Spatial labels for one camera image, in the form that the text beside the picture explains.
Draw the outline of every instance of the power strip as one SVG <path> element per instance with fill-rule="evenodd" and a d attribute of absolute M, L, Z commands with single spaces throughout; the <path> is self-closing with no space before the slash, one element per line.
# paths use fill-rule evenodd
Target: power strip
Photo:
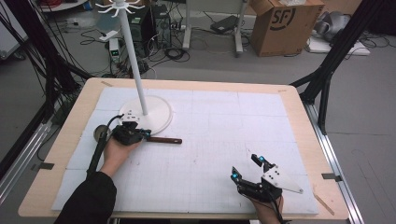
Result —
<path fill-rule="evenodd" d="M 101 36 L 101 37 L 99 37 L 99 39 L 106 42 L 109 38 L 113 37 L 116 34 L 117 34 L 117 31 L 110 31 L 106 34 L 106 36 Z"/>

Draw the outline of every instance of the person's arm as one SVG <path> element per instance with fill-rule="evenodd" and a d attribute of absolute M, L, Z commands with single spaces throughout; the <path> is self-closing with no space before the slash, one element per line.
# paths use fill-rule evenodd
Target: person's arm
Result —
<path fill-rule="evenodd" d="M 261 224 L 279 224 L 279 219 L 277 217 L 277 213 L 273 206 L 270 203 L 259 203 L 253 199 L 250 199 L 251 202 L 254 205 L 254 208 L 256 208 L 256 214 L 257 217 L 259 218 L 259 221 Z M 277 200 L 276 203 L 279 208 L 279 212 L 282 213 L 283 209 L 283 197 L 280 196 Z"/>
<path fill-rule="evenodd" d="M 140 143 L 124 146 L 110 138 L 105 148 L 105 162 L 99 172 L 82 182 L 68 199 L 55 224 L 106 224 L 116 202 L 117 189 L 111 177 Z"/>

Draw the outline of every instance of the wooden table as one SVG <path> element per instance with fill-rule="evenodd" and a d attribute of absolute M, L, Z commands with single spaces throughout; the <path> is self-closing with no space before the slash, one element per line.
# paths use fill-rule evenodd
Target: wooden table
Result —
<path fill-rule="evenodd" d="M 322 149 L 299 94 L 292 86 L 240 84 L 220 82 L 193 82 L 169 80 L 142 80 L 147 89 L 243 91 L 279 94 L 286 108 L 290 126 L 317 199 L 317 215 L 288 215 L 285 219 L 338 219 L 348 218 L 347 206 L 334 180 L 325 180 L 321 174 L 331 173 Z M 78 97 L 72 111 L 54 142 L 46 162 L 54 163 L 52 170 L 40 170 L 26 194 L 19 214 L 22 217 L 57 217 L 59 212 L 51 207 L 61 186 L 63 173 L 77 147 L 92 111 L 105 87 L 135 87 L 132 79 L 91 78 Z M 169 213 L 114 213 L 113 217 L 161 218 L 227 218 L 255 219 L 255 214 L 169 214 Z"/>

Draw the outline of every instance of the tool handle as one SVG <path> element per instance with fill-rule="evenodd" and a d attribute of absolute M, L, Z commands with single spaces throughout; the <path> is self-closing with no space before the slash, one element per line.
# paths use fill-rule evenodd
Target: tool handle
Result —
<path fill-rule="evenodd" d="M 164 137 L 148 137 L 148 142 L 157 142 L 157 143 L 170 143 L 170 144 L 181 144 L 183 140 L 180 138 L 164 138 Z"/>
<path fill-rule="evenodd" d="M 90 177 L 91 174 L 96 172 L 99 160 L 102 156 L 103 150 L 106 147 L 106 144 L 107 144 L 107 131 L 104 131 L 104 132 L 100 133 L 98 144 L 96 145 L 96 149 L 93 152 L 91 163 L 87 170 L 87 179 L 88 179 L 88 177 Z"/>

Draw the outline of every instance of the sf logo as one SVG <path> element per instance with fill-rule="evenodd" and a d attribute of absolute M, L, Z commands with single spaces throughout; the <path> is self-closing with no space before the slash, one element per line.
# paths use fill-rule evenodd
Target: sf logo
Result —
<path fill-rule="evenodd" d="M 293 20 L 294 14 L 296 13 L 296 8 L 277 10 L 274 13 L 274 17 L 271 20 L 270 30 L 279 31 L 285 29 Z"/>

